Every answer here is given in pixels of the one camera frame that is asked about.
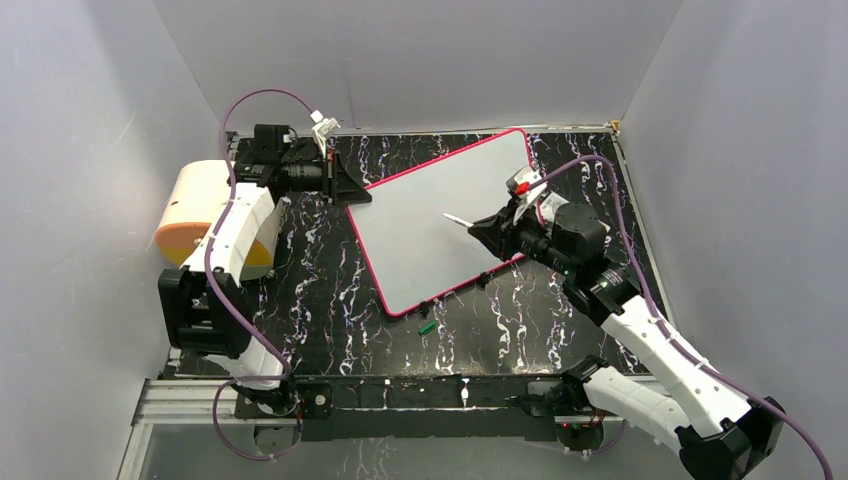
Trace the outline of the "green marker cap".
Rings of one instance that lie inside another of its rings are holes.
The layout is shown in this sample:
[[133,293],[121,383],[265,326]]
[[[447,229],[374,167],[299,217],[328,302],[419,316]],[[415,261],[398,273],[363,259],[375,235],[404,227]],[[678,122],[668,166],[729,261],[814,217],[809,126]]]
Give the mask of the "green marker cap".
[[421,328],[418,330],[418,333],[419,333],[421,336],[427,335],[428,333],[430,333],[430,332],[432,332],[433,330],[435,330],[435,329],[437,328],[437,326],[438,326],[438,323],[437,323],[437,322],[435,322],[435,321],[431,321],[431,322],[427,323],[426,325],[424,325],[423,327],[421,327]]

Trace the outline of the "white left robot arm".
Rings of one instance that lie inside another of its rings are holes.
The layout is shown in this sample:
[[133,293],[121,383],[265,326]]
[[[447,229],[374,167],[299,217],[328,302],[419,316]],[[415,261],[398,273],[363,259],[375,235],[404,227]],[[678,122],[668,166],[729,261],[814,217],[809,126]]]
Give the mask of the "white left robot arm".
[[172,347],[225,369],[244,395],[260,393],[275,416],[294,411],[291,366],[255,327],[241,287],[274,265],[285,200],[310,192],[330,205],[369,203],[371,195],[327,145],[339,123],[315,120],[312,134],[257,124],[253,135],[226,134],[224,156],[183,167],[154,240],[170,267],[158,279]]

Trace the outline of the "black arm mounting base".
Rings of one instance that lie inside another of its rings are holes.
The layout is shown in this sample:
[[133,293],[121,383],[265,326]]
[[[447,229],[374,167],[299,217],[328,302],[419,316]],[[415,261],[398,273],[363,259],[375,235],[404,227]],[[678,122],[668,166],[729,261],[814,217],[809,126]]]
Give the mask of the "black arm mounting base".
[[262,426],[299,419],[307,442],[517,437],[577,451],[603,443],[609,418],[574,403],[558,375],[300,376],[284,392],[273,411],[238,388],[235,415]]

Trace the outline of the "pink framed whiteboard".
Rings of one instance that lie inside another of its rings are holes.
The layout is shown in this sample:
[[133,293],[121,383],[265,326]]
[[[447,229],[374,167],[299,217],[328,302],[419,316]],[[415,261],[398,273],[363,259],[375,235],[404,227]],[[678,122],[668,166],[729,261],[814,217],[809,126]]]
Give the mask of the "pink framed whiteboard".
[[385,312],[403,316],[506,263],[443,213],[467,221],[509,200],[506,181],[532,163],[527,134],[513,128],[367,187],[372,202],[348,207]]

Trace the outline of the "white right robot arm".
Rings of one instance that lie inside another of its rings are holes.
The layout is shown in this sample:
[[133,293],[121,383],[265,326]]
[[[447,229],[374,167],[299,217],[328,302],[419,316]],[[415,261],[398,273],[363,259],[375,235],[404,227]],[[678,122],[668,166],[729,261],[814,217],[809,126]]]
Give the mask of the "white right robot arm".
[[784,425],[779,405],[721,385],[708,375],[707,361],[681,353],[683,339],[651,314],[627,266],[606,255],[607,228],[592,207],[567,203],[545,222],[517,210],[510,201],[467,231],[501,260],[522,254],[562,274],[571,305],[622,343],[665,389],[658,393],[588,356],[562,375],[571,411],[598,408],[621,416],[676,453],[694,479],[742,479],[774,452]]

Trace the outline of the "green white marker pen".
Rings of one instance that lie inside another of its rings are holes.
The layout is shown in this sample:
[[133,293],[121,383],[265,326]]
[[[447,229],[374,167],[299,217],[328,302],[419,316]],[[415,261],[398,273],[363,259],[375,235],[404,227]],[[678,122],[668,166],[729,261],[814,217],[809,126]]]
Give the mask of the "green white marker pen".
[[473,226],[472,222],[467,221],[465,219],[462,219],[462,218],[460,218],[456,215],[450,214],[450,213],[443,213],[442,216],[445,217],[446,219],[448,219],[449,221],[451,221],[451,222],[453,222],[457,225],[460,225],[464,228],[470,228],[470,227]]

